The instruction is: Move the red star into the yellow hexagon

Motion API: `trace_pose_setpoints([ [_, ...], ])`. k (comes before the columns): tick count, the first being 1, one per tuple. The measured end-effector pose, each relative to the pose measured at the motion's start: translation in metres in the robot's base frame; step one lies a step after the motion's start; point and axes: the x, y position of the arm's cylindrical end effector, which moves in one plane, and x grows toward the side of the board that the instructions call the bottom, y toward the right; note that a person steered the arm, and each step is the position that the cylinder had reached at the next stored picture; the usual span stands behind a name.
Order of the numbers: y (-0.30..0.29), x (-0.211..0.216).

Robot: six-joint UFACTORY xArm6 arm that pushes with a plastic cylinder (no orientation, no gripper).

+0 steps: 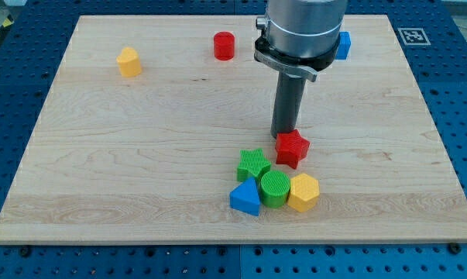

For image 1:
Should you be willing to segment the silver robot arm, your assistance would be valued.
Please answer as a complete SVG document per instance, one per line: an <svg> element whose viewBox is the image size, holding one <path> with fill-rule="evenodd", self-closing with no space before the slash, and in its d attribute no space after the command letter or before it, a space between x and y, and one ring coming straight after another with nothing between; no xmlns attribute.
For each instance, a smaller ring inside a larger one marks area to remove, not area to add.
<svg viewBox="0 0 467 279"><path fill-rule="evenodd" d="M269 0L256 19L254 59L291 78L316 81L335 59L347 0Z"/></svg>

